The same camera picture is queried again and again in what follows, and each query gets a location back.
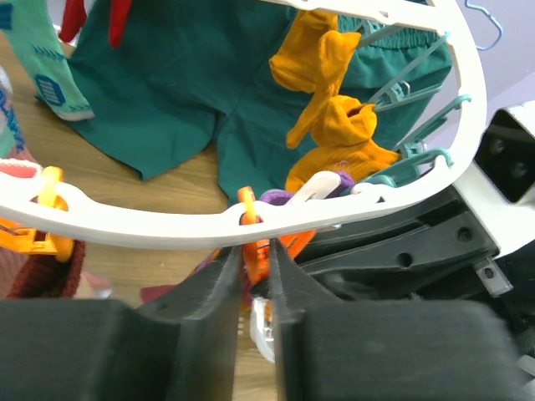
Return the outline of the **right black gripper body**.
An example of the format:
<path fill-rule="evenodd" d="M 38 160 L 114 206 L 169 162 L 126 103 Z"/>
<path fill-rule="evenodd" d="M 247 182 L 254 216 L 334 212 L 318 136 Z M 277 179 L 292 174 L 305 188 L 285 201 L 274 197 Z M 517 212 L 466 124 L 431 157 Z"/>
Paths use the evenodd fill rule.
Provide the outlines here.
<path fill-rule="evenodd" d="M 316 235 L 296 263 L 346 301 L 459 297 L 481 288 L 473 267 L 498 253 L 495 241 L 453 187 L 386 217 Z"/>

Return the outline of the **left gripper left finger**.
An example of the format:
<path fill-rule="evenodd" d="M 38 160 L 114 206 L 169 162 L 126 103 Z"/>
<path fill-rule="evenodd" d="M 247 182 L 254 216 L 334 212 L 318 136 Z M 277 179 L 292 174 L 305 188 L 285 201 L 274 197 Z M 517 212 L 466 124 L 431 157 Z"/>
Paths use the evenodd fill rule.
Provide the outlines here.
<path fill-rule="evenodd" d="M 4 400 L 229 400 L 241 253 L 137 308 L 107 300 L 1 304 Z"/>

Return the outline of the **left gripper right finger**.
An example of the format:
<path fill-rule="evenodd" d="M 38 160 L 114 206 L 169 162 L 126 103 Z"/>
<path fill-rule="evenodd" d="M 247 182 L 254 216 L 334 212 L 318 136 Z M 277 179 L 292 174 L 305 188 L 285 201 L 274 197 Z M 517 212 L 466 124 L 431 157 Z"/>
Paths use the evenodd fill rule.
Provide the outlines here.
<path fill-rule="evenodd" d="M 531 400 L 506 328 L 465 301 L 344 302 L 270 244 L 281 400 Z"/>

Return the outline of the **white round clip hanger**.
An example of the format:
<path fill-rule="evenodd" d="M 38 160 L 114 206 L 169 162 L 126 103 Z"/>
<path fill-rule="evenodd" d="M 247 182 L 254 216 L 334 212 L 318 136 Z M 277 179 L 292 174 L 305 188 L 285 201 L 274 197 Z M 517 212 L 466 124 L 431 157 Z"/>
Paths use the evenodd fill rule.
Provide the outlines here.
<path fill-rule="evenodd" d="M 233 246 L 284 234 L 386 216 L 444 190 L 470 166 L 479 147 L 487 118 L 487 90 L 474 39 L 454 1 L 297 1 L 296 8 L 326 11 L 375 20 L 386 25 L 434 30 L 446 34 L 456 61 L 459 94 L 471 101 L 461 105 L 456 136 L 449 149 L 453 165 L 438 157 L 422 178 L 400 188 L 375 185 L 377 203 L 345 196 L 309 200 L 290 206 L 255 203 L 262 222 L 239 224 L 244 209 L 235 205 L 220 214 L 183 215 L 124 209 L 100 204 L 83 191 L 64 183 L 60 194 L 69 210 L 52 217 L 54 228 L 70 238 L 112 246 L 180 250 Z"/>

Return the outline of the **pink patterned sock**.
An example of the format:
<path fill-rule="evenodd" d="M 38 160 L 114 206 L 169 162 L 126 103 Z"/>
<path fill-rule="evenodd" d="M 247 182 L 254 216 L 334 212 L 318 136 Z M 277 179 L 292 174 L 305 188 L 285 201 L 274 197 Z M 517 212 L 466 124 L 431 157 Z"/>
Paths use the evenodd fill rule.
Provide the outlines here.
<path fill-rule="evenodd" d="M 15 114 L 13 89 L 4 68 L 1 68 L 1 172 L 16 178 L 32 179 L 43 167 L 36 162 Z"/>

